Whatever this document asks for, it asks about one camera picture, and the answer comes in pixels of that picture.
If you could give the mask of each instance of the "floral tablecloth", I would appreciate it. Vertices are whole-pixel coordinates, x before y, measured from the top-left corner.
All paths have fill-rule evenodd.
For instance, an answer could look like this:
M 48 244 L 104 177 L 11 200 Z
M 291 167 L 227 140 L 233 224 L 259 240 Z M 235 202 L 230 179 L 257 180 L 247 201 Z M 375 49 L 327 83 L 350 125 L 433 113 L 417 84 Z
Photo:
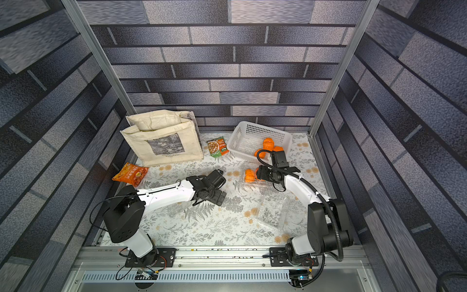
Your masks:
M 210 202 L 194 207 L 191 202 L 172 204 L 144 215 L 140 228 L 149 234 L 156 246 L 284 245 L 290 237 L 304 234 L 307 210 L 290 191 L 279 193 L 272 185 L 246 185 L 241 179 L 244 160 L 233 157 L 231 153 L 216 159 L 209 155 L 205 142 L 219 136 L 224 136 L 227 142 L 230 133 L 201 133 L 204 160 L 153 166 L 138 188 L 169 185 L 177 179 L 207 175 L 214 169 L 221 169 L 227 179 L 221 188 L 227 193 L 222 206 Z M 326 193 L 306 133 L 293 133 L 292 137 L 292 148 L 287 156 L 290 165 L 300 169 L 305 179 Z M 262 194 L 289 197 L 282 230 L 255 220 Z M 119 245 L 111 242 L 107 232 L 104 234 L 101 246 Z

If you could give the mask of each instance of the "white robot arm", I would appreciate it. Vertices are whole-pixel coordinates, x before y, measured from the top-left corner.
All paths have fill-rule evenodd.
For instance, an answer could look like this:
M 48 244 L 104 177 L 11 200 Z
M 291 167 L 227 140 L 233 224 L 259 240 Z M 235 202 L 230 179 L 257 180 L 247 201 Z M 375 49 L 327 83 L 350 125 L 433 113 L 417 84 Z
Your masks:
M 343 201 L 331 199 L 318 192 L 302 178 L 300 170 L 289 167 L 283 151 L 271 151 L 271 159 L 272 165 L 258 159 L 265 165 L 258 168 L 257 177 L 281 184 L 308 207 L 307 233 L 291 238 L 286 244 L 288 261 L 291 264 L 301 264 L 309 254 L 324 253 L 342 260 L 342 247 L 353 244 L 352 234 L 349 232 L 350 221 Z M 142 262 L 149 266 L 157 249 L 149 236 L 139 229 L 142 216 L 173 203 L 191 200 L 196 200 L 193 205 L 208 200 L 221 206 L 226 196 L 220 190 L 226 182 L 222 174 L 222 171 L 214 170 L 208 176 L 192 176 L 179 183 L 153 189 L 135 190 L 130 185 L 122 188 L 104 213 L 104 222 L 112 242 L 125 244 L 138 259 L 143 259 Z M 331 223 L 326 222 L 325 214 L 329 216 Z M 331 252 L 335 249 L 339 256 Z
M 203 201 L 221 206 L 226 197 L 220 190 L 226 182 L 222 174 L 221 170 L 214 170 L 208 176 L 191 176 L 179 183 L 152 189 L 123 187 L 104 212 L 110 239 L 113 243 L 125 244 L 146 266 L 151 265 L 157 249 L 149 236 L 139 229 L 142 216 L 173 203 L 192 200 L 195 200 L 193 206 Z

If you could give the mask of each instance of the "canvas tote bag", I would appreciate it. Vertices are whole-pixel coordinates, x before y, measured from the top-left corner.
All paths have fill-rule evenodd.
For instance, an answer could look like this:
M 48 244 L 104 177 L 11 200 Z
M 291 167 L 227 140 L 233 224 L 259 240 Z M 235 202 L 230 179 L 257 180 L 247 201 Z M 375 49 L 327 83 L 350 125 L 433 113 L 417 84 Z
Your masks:
M 134 114 L 127 116 L 132 126 L 120 132 L 143 166 L 201 160 L 204 156 L 195 123 L 182 117 L 190 113 L 158 110 Z

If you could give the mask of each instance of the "brick wallpaper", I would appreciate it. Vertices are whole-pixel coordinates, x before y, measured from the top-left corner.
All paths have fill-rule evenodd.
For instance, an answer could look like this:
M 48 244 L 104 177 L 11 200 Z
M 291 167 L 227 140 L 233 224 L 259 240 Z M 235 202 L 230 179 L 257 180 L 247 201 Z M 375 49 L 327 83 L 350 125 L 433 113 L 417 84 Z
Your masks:
M 384 292 L 435 291 L 442 273 L 467 271 L 466 12 L 381 0 L 318 130 Z
M 115 192 L 126 112 L 60 0 L 1 9 L 1 290 L 58 292 Z
M 309 128 L 365 5 L 78 3 L 137 112 L 193 110 L 200 130 L 233 130 L 232 121 L 246 120 L 295 131 Z

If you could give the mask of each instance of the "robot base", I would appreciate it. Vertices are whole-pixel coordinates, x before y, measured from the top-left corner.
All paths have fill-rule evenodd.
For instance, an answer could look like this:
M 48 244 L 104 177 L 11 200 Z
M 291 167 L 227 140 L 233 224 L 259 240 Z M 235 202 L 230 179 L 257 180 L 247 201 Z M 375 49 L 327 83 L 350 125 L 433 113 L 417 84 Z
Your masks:
M 171 268 L 174 264 L 175 252 L 177 249 L 153 249 L 142 258 L 137 258 L 132 252 L 128 254 L 125 267 L 127 268 Z
M 277 253 L 283 252 L 285 250 L 284 247 L 280 248 L 269 248 L 269 254 L 275 255 Z M 290 261 L 288 260 L 287 253 L 282 253 L 280 255 L 270 257 L 269 260 L 271 261 L 271 267 L 291 267 L 293 266 Z M 316 256 L 306 257 L 304 255 L 302 265 L 304 267 L 317 267 L 318 266 L 318 258 Z

